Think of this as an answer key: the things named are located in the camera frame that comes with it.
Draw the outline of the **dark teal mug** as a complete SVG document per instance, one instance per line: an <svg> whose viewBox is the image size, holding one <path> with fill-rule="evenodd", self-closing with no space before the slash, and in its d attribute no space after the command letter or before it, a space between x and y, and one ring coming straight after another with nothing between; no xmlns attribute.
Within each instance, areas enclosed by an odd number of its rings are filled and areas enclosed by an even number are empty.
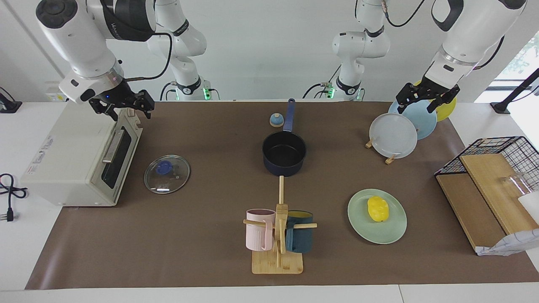
<svg viewBox="0 0 539 303"><path fill-rule="evenodd" d="M308 253L312 249L312 229L296 229L296 224L313 222L313 214L302 210L288 211L286 223L285 246L293 253Z"/></svg>

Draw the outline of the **white translucent cup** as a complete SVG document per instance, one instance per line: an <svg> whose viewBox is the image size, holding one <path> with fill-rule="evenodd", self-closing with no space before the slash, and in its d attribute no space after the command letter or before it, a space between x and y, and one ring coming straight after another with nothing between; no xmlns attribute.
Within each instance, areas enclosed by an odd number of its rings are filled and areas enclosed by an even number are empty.
<svg viewBox="0 0 539 303"><path fill-rule="evenodd" d="M539 191L524 194L518 198L531 218L539 225Z"/></svg>

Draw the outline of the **wooden mug tree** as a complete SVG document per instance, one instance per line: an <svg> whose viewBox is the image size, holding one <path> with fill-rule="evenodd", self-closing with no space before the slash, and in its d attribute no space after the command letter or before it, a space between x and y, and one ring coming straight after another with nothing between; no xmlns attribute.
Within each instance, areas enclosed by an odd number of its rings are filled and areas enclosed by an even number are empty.
<svg viewBox="0 0 539 303"><path fill-rule="evenodd" d="M279 201L276 205L275 219L243 220L246 226L257 226L264 229L262 251L252 251L251 272L253 274L302 274L304 271L303 255L287 251L286 230L288 221L288 205L284 202L285 177L279 176Z"/></svg>

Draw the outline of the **white patterned cloth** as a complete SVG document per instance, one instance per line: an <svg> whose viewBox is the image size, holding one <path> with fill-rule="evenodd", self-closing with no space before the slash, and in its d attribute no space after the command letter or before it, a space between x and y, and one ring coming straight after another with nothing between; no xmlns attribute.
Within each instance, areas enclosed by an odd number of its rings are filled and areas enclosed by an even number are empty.
<svg viewBox="0 0 539 303"><path fill-rule="evenodd" d="M478 256L509 256L538 247L539 228L507 235L492 247L476 246L474 251Z"/></svg>

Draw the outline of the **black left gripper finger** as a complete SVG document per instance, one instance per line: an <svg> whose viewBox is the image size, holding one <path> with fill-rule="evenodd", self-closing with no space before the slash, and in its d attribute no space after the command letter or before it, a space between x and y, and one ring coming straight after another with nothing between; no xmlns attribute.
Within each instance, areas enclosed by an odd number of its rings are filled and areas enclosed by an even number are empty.
<svg viewBox="0 0 539 303"><path fill-rule="evenodd" d="M416 86L413 84L405 84L396 95L396 101L398 104L397 112L402 114L406 107L416 102Z"/></svg>
<svg viewBox="0 0 539 303"><path fill-rule="evenodd" d="M452 113L456 107L456 96L459 92L460 87L455 85L448 92L436 96L427 106L427 111L429 113L434 111L437 113Z"/></svg>

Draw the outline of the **grey plate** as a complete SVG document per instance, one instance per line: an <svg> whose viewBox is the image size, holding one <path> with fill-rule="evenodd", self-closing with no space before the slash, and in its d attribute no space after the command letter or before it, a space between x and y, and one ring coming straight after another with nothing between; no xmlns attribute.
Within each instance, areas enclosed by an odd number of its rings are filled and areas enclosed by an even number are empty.
<svg viewBox="0 0 539 303"><path fill-rule="evenodd" d="M418 135L404 115L385 113L376 117L369 128L369 144L387 159L401 159L416 147Z"/></svg>

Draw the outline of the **bright window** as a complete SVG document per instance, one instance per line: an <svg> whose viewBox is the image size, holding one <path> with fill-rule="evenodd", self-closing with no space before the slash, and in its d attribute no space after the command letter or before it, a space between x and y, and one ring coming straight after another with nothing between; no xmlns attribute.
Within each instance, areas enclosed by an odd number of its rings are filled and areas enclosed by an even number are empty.
<svg viewBox="0 0 539 303"><path fill-rule="evenodd" d="M524 80L539 67L539 31L516 54L494 81Z"/></svg>

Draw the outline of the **yellow lemon toy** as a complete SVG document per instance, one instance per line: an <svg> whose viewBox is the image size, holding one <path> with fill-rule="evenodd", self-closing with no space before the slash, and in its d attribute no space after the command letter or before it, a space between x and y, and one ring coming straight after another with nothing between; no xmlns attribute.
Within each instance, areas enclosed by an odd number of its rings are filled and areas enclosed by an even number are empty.
<svg viewBox="0 0 539 303"><path fill-rule="evenodd" d="M367 210L374 222L384 222L390 215L388 203L379 196L372 196L368 199Z"/></svg>

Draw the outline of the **wooden plate rack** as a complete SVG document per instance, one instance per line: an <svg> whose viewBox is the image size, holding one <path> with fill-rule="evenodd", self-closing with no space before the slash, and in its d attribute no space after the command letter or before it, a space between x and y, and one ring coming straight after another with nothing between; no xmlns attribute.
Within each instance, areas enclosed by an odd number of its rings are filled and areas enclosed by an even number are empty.
<svg viewBox="0 0 539 303"><path fill-rule="evenodd" d="M398 155L395 145L381 137L369 138L369 141L364 146L366 149L374 149L379 155L385 157L386 165L393 163Z"/></svg>

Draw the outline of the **clear glass cup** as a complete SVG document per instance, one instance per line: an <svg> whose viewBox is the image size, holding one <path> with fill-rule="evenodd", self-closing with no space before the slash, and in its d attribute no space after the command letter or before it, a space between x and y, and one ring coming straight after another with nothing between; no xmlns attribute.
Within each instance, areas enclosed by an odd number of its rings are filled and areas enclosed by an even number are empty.
<svg viewBox="0 0 539 303"><path fill-rule="evenodd" d="M515 173L502 177L500 181L508 191L516 193L518 197L522 197L534 192L531 183L528 181L528 177L527 173Z"/></svg>

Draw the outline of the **white wall socket box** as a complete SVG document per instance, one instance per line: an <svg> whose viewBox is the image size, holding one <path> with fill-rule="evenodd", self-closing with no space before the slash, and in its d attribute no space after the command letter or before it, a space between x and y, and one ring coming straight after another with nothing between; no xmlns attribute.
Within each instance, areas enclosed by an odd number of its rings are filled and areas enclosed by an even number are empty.
<svg viewBox="0 0 539 303"><path fill-rule="evenodd" d="M67 102L69 98L60 90L59 81L46 81L45 95L50 102Z"/></svg>

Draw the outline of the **glass lid with blue knob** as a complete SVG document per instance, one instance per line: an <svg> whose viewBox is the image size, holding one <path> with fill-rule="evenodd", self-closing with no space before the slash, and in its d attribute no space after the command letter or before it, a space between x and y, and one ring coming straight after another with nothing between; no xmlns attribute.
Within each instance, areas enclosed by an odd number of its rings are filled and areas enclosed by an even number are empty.
<svg viewBox="0 0 539 303"><path fill-rule="evenodd" d="M146 188L155 194L171 194L180 190L189 180L191 167L178 155L159 157L147 167L143 180Z"/></svg>

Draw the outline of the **yellow plate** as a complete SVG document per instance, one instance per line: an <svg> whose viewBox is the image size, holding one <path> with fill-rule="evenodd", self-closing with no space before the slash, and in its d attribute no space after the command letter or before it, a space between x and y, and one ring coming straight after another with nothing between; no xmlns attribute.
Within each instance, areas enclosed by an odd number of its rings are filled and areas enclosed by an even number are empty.
<svg viewBox="0 0 539 303"><path fill-rule="evenodd" d="M417 96L427 96L432 97L428 98L427 105L417 105L416 108L419 111L420 116L429 116L433 113L436 113L437 116L437 122L441 122L448 118L451 113L454 111L456 104L457 104L457 97L454 93L454 91L449 90L445 92L445 94L439 90L439 88L423 88L421 85L421 81L417 81L414 84L409 85L410 88L414 87L414 93L412 93L412 97L415 97L415 94ZM452 100L450 102L444 102L441 105L437 106L435 108L435 111L433 113L429 113L427 108L429 107L429 104L433 101L437 101L437 98L441 97L443 101L447 101L448 97L452 96Z"/></svg>

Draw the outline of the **light wooden board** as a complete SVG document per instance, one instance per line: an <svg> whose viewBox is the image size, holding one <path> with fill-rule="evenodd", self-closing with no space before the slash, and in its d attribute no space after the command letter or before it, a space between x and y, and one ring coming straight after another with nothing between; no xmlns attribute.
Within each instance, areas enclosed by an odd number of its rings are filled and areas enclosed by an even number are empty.
<svg viewBox="0 0 539 303"><path fill-rule="evenodd" d="M518 201L520 192L507 182L516 172L502 154L464 155L459 159L505 234L539 228Z"/></svg>

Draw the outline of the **dark wooden board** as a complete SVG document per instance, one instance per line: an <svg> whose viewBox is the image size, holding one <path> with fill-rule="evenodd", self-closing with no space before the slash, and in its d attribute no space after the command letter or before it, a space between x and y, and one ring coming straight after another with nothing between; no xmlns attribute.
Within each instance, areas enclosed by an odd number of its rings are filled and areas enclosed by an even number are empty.
<svg viewBox="0 0 539 303"><path fill-rule="evenodd" d="M493 247L506 236L470 175L442 174L435 178L474 250Z"/></svg>

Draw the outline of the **pink ribbed mug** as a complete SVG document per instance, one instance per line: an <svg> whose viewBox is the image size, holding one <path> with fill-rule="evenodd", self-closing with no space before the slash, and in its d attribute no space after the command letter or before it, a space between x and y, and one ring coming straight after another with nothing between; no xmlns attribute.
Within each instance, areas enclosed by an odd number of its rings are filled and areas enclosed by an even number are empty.
<svg viewBox="0 0 539 303"><path fill-rule="evenodd" d="M246 219L262 223L246 225L245 245L252 251L270 251L274 245L274 224L276 212L270 209L249 209Z"/></svg>

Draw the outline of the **cream toaster oven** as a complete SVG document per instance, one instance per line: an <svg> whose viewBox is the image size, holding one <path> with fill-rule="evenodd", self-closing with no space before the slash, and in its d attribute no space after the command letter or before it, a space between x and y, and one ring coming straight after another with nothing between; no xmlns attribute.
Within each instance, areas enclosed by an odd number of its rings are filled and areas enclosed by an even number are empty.
<svg viewBox="0 0 539 303"><path fill-rule="evenodd" d="M143 131L134 109L115 112L117 120L67 104L22 184L61 207L115 206Z"/></svg>

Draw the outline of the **green plate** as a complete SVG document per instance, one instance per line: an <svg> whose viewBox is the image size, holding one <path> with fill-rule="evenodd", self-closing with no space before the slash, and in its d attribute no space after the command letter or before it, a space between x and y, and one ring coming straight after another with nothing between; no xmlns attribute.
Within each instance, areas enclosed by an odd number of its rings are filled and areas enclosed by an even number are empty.
<svg viewBox="0 0 539 303"><path fill-rule="evenodd" d="M375 222L368 213L368 199L383 198L389 208L389 218ZM379 189L364 189L356 192L348 203L348 219L355 232L375 244L391 244L400 240L408 227L406 211L397 198Z"/></svg>

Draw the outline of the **black table clamp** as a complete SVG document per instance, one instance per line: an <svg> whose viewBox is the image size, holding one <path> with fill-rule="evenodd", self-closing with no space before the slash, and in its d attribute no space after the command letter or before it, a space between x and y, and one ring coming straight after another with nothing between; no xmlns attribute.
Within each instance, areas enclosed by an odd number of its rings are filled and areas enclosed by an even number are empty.
<svg viewBox="0 0 539 303"><path fill-rule="evenodd" d="M0 113L15 113L22 103L15 100L7 90L0 86Z"/></svg>

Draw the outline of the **brown table mat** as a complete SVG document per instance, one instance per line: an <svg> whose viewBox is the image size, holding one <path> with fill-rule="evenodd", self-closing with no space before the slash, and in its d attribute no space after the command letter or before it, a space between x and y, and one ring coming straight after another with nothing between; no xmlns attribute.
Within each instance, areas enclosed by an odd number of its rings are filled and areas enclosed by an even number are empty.
<svg viewBox="0 0 539 303"><path fill-rule="evenodd" d="M326 284L537 282L525 253L477 256L434 174L464 149L450 121L391 165L372 149L369 126L387 102L298 102L294 131L307 144L285 202L318 227L302 274L255 275L245 247L248 209L274 208L278 177L261 146L279 102L164 102L143 133L116 207L65 208L27 282L28 290L109 287L221 287ZM154 160L185 158L189 180L155 194L143 176ZM348 203L383 190L406 211L394 243L372 243L349 223Z"/></svg>

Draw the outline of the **dark blue pot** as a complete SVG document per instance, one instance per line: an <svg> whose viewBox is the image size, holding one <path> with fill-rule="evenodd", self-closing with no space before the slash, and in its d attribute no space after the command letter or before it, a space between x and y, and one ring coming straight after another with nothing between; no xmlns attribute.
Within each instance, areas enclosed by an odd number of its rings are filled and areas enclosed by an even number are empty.
<svg viewBox="0 0 539 303"><path fill-rule="evenodd" d="M307 154L304 139L293 132L295 99L289 98L283 129L271 133L262 143L264 167L273 175L289 177L302 168Z"/></svg>

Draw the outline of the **light blue plate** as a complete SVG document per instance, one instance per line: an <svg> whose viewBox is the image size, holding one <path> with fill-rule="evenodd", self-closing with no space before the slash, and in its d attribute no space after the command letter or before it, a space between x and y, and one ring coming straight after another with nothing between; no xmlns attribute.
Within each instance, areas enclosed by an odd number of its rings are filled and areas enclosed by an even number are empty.
<svg viewBox="0 0 539 303"><path fill-rule="evenodd" d="M429 100L420 100L408 105L402 112L402 115L413 123L418 140L428 137L435 130L437 124L437 113L436 111L428 112L429 105Z"/></svg>

